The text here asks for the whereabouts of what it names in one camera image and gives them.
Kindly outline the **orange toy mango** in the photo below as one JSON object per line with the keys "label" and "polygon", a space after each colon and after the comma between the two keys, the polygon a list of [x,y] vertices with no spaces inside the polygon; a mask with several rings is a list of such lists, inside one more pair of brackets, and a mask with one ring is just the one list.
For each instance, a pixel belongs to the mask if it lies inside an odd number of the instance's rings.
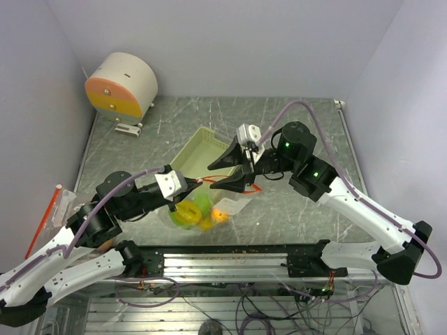
{"label": "orange toy mango", "polygon": [[230,219],[230,214],[214,207],[211,210],[211,219],[215,224],[226,223]]}

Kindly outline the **green toy leaf vegetable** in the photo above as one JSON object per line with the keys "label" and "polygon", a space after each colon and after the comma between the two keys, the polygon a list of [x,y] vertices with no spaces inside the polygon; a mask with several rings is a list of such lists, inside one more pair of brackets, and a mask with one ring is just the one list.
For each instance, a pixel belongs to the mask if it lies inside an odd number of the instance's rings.
{"label": "green toy leaf vegetable", "polygon": [[177,215],[176,212],[168,212],[168,215],[171,219],[171,221],[174,223],[174,225],[176,225],[177,227],[183,229],[183,230],[191,230],[193,228],[193,226],[190,223],[187,223],[185,220],[183,220],[182,218],[179,219],[179,216]]}

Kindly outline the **yellow toy fruit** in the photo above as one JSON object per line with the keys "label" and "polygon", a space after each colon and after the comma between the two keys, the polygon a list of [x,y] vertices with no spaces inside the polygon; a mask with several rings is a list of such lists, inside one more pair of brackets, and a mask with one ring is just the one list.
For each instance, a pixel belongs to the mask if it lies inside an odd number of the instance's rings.
{"label": "yellow toy fruit", "polygon": [[204,232],[208,231],[214,227],[214,221],[210,216],[201,218],[201,220],[198,223],[198,227]]}

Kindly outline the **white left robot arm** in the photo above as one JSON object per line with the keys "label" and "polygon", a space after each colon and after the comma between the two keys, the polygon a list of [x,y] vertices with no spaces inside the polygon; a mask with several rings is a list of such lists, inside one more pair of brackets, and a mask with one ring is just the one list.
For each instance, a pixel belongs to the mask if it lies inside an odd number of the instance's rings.
{"label": "white left robot arm", "polygon": [[140,219],[167,206],[173,211],[202,180],[185,177],[170,165],[137,174],[117,171],[96,187],[58,233],[16,268],[1,274],[1,324],[22,327],[64,297],[105,278],[137,276],[144,257],[133,241],[76,265],[122,233],[121,222]]}

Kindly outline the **yellow toy starfruit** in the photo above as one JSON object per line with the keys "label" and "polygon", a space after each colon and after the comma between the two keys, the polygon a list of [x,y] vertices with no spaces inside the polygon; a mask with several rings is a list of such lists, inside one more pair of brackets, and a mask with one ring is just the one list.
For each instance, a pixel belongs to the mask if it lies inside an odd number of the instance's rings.
{"label": "yellow toy starfruit", "polygon": [[185,220],[191,225],[197,225],[202,218],[202,214],[197,206],[190,200],[184,200],[175,205],[179,219]]}

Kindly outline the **green toy round vegetable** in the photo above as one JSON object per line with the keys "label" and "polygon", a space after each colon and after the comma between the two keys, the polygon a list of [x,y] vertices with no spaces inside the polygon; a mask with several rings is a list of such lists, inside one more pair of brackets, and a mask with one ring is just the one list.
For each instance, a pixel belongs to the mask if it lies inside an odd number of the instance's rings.
{"label": "green toy round vegetable", "polygon": [[213,201],[206,193],[196,193],[193,198],[193,203],[199,208],[202,217],[208,216],[214,205]]}

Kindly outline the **clear bag orange zipper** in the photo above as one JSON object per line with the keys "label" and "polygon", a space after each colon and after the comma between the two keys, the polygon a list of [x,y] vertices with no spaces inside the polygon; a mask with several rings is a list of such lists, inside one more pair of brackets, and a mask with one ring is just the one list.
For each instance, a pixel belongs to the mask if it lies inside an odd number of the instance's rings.
{"label": "clear bag orange zipper", "polygon": [[93,198],[93,195],[75,193],[64,188],[61,184],[57,184],[24,259],[27,260],[38,249],[46,245],[60,231],[60,228],[65,226],[68,218],[75,214],[82,205],[96,201]]}

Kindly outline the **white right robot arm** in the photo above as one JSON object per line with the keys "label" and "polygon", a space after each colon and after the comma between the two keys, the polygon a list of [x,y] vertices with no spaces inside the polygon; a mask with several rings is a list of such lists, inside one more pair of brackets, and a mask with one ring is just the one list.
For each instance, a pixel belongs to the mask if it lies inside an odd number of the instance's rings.
{"label": "white right robot arm", "polygon": [[258,175],[288,172],[295,192],[334,209],[374,238],[370,243],[324,241],[308,259],[312,274],[323,276],[331,269],[350,267],[377,271],[399,285],[409,284],[432,227],[393,214],[344,182],[331,164],[313,154],[317,139],[303,123],[289,122],[276,135],[277,146],[266,149],[259,143],[259,127],[242,124],[227,150],[207,167],[234,167],[235,171],[212,188],[243,193]]}

